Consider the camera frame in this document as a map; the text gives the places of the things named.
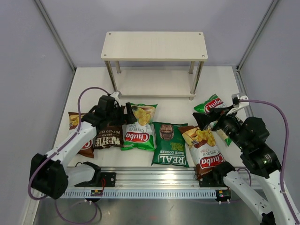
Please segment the green Chuba seaweed chips bag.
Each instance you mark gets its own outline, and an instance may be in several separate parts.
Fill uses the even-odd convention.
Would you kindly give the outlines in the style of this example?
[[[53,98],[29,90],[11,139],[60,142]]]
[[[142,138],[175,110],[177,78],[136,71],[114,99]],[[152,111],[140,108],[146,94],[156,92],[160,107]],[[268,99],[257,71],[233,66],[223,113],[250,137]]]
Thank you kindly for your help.
[[[222,101],[222,99],[217,95],[213,94],[207,101],[204,103],[198,104],[194,107],[194,110],[198,113],[208,113],[211,108],[225,108],[227,105]],[[232,140],[225,134],[224,131],[219,129],[216,131],[218,136],[229,146]]]

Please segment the green Chuba cassava chips bag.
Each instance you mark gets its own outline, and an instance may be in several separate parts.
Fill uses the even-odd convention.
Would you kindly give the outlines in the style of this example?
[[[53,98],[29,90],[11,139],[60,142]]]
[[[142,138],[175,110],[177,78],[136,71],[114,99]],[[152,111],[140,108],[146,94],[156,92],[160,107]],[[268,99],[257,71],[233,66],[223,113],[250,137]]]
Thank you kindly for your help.
[[[130,103],[136,122],[126,125],[122,151],[134,148],[154,151],[154,134],[151,127],[157,104],[145,105]]]

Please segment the brown Chuba cassava chips bag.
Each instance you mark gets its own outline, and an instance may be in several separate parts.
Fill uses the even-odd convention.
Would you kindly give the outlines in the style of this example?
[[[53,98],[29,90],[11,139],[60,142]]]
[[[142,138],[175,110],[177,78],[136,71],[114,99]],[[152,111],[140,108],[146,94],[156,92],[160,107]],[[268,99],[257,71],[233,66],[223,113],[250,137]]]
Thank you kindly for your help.
[[[179,131],[189,147],[198,180],[202,180],[203,176],[214,167],[225,162],[210,129],[201,130],[196,126],[183,126]]]

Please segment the dark green Real chips bag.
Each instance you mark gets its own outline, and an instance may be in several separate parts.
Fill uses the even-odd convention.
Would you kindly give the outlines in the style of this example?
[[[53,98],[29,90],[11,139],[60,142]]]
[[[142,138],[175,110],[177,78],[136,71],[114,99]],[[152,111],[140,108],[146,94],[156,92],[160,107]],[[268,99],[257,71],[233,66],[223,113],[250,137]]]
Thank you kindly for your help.
[[[152,164],[189,167],[186,155],[186,142],[179,129],[187,126],[166,122],[154,122],[155,143]]]

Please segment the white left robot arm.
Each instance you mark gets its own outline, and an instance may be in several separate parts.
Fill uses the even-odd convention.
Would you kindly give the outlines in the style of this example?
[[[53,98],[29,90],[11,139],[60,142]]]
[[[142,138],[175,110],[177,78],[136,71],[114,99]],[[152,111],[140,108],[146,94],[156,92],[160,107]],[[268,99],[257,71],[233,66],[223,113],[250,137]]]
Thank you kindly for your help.
[[[45,197],[56,200],[71,186],[102,187],[105,180],[100,166],[83,162],[79,166],[68,168],[68,164],[104,128],[133,124],[136,121],[129,102],[122,106],[114,94],[102,96],[88,113],[79,115],[77,127],[58,147],[44,155],[38,153],[32,158],[28,191],[35,189]]]

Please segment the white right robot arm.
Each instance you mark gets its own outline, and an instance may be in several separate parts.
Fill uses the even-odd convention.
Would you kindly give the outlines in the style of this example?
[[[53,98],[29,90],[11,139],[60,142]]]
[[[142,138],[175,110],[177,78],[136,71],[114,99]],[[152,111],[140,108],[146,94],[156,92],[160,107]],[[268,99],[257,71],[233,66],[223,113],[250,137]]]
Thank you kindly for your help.
[[[266,199],[248,184],[243,184],[235,168],[224,162],[210,173],[215,184],[231,188],[256,214],[262,225],[298,225],[300,213],[284,181],[284,164],[266,144],[269,132],[261,118],[248,117],[243,123],[236,118],[236,109],[214,108],[209,113],[193,113],[200,129],[215,122],[214,130],[225,132],[241,151],[244,166],[259,182]]]

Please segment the white two-tier wooden shelf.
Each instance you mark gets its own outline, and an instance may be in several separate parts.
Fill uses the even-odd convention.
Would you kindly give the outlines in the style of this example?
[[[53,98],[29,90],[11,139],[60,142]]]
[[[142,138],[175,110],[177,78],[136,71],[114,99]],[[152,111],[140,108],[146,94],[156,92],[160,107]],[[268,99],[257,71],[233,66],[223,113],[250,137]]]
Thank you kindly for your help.
[[[197,32],[109,31],[101,58],[114,91],[125,97],[196,96],[204,62],[204,34]],[[188,62],[189,68],[120,67],[120,62]]]

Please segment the brown Kettle sea salt bag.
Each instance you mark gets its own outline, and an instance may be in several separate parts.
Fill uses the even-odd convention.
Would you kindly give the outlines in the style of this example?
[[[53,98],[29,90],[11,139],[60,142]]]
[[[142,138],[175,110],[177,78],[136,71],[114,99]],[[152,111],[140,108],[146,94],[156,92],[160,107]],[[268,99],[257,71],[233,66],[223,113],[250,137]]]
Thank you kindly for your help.
[[[121,126],[102,129],[95,137],[93,148],[97,150],[123,146],[123,130]]]

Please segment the brown Chuba bag left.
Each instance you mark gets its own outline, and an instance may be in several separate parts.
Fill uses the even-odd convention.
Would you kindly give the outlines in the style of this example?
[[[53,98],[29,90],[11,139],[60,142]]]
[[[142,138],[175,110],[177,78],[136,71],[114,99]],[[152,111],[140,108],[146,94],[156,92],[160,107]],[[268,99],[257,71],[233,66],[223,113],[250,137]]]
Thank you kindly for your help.
[[[75,129],[77,129],[78,123],[79,123],[79,114],[77,112],[69,112],[68,113],[69,118],[69,132],[68,135],[71,134],[71,132]],[[84,157],[88,158],[94,158],[94,149],[93,149],[93,139],[88,141],[79,151],[79,155],[82,155]]]

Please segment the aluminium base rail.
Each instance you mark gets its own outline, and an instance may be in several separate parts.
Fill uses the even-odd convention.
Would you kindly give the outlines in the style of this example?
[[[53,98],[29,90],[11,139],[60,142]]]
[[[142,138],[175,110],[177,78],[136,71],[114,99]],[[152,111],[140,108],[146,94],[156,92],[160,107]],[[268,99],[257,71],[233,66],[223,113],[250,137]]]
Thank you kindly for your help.
[[[221,189],[212,185],[200,186],[193,168],[183,167],[102,167],[103,173],[116,173],[115,190],[161,190],[161,189]]]

